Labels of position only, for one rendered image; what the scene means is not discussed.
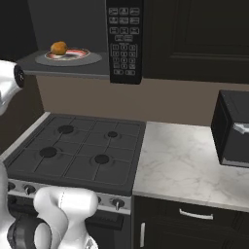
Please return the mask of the black microwave oven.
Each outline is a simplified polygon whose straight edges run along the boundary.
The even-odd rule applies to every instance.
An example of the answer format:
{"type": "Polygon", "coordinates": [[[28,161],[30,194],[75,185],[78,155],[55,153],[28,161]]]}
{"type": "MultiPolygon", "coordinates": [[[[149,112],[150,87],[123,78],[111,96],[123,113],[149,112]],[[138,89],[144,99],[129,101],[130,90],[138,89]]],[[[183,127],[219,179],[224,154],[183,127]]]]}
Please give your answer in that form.
{"type": "Polygon", "coordinates": [[[143,0],[27,0],[38,50],[18,61],[28,75],[107,79],[138,85],[142,79],[143,0]],[[99,54],[82,66],[47,66],[35,58],[63,41],[68,49],[99,54]]]}

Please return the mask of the brown potato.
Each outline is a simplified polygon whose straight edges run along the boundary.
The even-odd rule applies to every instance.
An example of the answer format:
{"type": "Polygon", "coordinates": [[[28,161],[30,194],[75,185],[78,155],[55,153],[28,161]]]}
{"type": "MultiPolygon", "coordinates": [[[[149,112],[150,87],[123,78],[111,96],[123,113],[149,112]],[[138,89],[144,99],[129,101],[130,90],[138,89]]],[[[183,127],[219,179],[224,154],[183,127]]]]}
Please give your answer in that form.
{"type": "Polygon", "coordinates": [[[67,45],[63,41],[55,42],[51,45],[51,53],[56,55],[64,55],[67,52],[67,45]]]}

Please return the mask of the black microwave door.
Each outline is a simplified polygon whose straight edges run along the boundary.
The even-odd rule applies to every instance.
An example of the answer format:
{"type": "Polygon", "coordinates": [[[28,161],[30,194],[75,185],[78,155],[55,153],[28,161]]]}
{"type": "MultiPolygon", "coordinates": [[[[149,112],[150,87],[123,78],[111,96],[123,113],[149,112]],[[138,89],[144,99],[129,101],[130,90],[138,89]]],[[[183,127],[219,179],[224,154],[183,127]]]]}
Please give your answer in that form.
{"type": "Polygon", "coordinates": [[[0,59],[17,61],[38,50],[27,0],[0,0],[0,59]]]}

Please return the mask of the black gas hob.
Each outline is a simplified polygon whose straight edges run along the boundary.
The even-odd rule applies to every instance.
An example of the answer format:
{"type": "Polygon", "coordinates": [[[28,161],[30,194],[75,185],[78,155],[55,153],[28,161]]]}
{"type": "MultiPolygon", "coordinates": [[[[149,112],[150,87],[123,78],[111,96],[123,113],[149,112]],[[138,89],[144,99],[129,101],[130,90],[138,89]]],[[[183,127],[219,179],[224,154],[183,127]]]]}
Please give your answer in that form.
{"type": "Polygon", "coordinates": [[[130,196],[146,124],[50,114],[4,160],[24,182],[130,196]]]}

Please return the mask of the red and white plate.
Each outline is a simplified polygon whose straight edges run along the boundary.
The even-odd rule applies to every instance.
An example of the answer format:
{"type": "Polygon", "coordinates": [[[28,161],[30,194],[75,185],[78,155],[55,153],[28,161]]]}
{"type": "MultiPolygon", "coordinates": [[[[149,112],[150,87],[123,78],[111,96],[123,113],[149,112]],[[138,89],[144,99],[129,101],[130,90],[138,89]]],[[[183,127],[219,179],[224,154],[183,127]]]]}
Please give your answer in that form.
{"type": "Polygon", "coordinates": [[[68,49],[63,55],[48,52],[45,54],[45,58],[54,61],[67,61],[82,59],[84,57],[87,57],[88,55],[90,55],[90,51],[86,49],[68,49]]]}

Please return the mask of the black and silver oven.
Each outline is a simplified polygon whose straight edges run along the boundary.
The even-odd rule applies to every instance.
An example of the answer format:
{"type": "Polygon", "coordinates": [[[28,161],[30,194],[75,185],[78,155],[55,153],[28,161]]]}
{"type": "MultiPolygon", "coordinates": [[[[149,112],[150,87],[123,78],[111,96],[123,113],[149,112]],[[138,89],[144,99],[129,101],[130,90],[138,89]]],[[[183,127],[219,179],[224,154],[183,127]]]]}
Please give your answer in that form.
{"type": "MultiPolygon", "coordinates": [[[[36,217],[33,198],[45,184],[10,179],[8,182],[8,206],[17,217],[36,217]]],[[[98,207],[95,214],[86,219],[89,234],[99,249],[131,249],[131,197],[97,193],[98,207]]]]}

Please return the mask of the black toaster oven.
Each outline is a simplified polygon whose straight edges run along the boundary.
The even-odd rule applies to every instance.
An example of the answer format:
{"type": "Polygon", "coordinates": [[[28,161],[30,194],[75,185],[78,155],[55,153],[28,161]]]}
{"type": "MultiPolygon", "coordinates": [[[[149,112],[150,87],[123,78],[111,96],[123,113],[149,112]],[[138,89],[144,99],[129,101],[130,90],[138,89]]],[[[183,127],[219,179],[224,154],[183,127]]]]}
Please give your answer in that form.
{"type": "Polygon", "coordinates": [[[249,133],[234,124],[249,124],[249,91],[220,90],[211,123],[219,163],[249,168],[249,133]]]}

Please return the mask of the black drawer front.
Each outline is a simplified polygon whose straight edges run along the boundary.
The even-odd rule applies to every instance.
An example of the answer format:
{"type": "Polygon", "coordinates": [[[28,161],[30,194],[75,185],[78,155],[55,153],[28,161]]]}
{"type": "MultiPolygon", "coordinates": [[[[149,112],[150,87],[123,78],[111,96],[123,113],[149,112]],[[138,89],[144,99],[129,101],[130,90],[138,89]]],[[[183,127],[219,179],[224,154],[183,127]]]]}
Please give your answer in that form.
{"type": "Polygon", "coordinates": [[[197,204],[165,200],[161,214],[179,221],[202,223],[247,232],[249,213],[197,204]]]}

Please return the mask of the black wall cupboard door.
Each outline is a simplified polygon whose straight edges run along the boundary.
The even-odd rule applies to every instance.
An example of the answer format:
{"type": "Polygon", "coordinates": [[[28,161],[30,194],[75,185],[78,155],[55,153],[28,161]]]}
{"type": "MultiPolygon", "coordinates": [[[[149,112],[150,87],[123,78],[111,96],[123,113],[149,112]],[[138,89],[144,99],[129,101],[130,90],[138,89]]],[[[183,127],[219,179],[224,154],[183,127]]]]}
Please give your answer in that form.
{"type": "Polygon", "coordinates": [[[143,76],[249,84],[249,0],[145,0],[143,76]]]}

